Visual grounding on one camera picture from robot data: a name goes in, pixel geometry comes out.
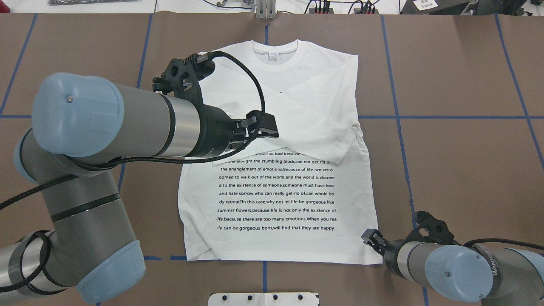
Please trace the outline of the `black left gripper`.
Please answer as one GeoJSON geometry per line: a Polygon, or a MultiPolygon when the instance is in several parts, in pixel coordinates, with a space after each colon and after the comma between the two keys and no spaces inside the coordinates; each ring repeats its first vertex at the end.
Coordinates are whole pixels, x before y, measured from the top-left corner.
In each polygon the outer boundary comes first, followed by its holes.
{"type": "Polygon", "coordinates": [[[245,149],[252,134],[257,138],[278,138],[275,117],[260,110],[246,114],[246,119],[232,119],[218,107],[202,105],[200,108],[200,157],[214,158],[226,149],[245,149]]]}

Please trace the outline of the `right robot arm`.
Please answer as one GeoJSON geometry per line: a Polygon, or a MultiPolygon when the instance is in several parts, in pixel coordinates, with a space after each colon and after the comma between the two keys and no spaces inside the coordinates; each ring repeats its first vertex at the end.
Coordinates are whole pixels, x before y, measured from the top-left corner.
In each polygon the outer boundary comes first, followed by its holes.
{"type": "Polygon", "coordinates": [[[388,241],[377,229],[367,229],[361,238],[393,274],[445,298],[484,306],[543,304],[543,256],[536,252],[437,244],[426,238],[388,241]]]}

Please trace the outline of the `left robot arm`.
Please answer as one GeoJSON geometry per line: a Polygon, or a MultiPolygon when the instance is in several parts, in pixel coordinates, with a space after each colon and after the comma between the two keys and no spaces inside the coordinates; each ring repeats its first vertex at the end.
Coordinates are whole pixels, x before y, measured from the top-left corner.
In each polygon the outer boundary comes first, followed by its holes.
{"type": "Polygon", "coordinates": [[[144,256],[111,169],[118,164],[210,162],[256,137],[277,137],[274,116],[254,110],[232,119],[205,105],[194,72],[153,80],[153,90],[97,76],[56,73],[42,82],[32,126],[14,151],[17,170],[42,192],[52,231],[35,231],[1,249],[1,304],[76,287],[98,303],[133,287],[144,256]]]}

